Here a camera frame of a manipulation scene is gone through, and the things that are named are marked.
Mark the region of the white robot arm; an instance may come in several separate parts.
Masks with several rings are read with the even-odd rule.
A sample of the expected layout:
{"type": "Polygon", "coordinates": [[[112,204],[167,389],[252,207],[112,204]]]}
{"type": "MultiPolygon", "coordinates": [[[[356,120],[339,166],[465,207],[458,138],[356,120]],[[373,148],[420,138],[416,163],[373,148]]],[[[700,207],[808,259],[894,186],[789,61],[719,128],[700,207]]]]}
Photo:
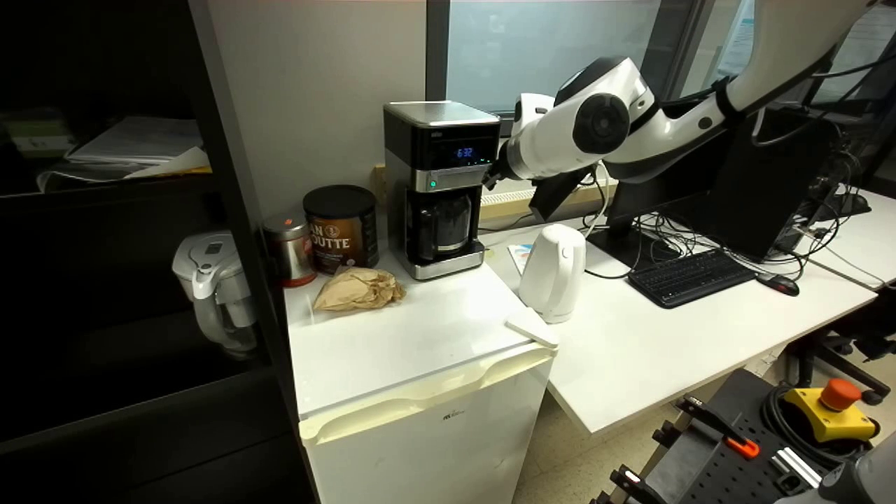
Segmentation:
{"type": "Polygon", "coordinates": [[[874,0],[754,0],[754,47],[740,75],[672,114],[633,58],[581,68],[532,120],[517,120],[483,183],[553,179],[601,163],[644,183],[811,74],[874,0]]]}

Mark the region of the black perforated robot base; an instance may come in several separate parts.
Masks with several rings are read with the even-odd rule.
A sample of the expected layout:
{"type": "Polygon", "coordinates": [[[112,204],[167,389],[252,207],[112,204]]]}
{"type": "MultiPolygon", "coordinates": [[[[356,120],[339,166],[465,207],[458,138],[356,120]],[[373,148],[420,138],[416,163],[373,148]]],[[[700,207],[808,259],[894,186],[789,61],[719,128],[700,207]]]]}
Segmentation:
{"type": "MultiPolygon", "coordinates": [[[[846,382],[863,389],[859,410],[887,396],[866,373],[846,382]]],[[[654,431],[660,457],[646,473],[628,464],[609,473],[622,502],[600,492],[591,504],[894,504],[894,439],[814,442],[808,422],[784,401],[789,389],[737,373],[712,401],[700,401],[762,445],[754,462],[681,410],[684,425],[654,431]]]]}

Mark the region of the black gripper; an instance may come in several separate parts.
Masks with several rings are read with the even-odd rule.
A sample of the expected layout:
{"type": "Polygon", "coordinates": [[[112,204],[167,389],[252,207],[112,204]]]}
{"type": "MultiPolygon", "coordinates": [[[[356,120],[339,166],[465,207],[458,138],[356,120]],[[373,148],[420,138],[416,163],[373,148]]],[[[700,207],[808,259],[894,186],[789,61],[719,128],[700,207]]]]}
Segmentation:
{"type": "Polygon", "coordinates": [[[513,179],[513,168],[506,163],[506,148],[495,152],[495,161],[490,163],[490,168],[483,175],[483,186],[495,187],[500,179],[513,179]]]}

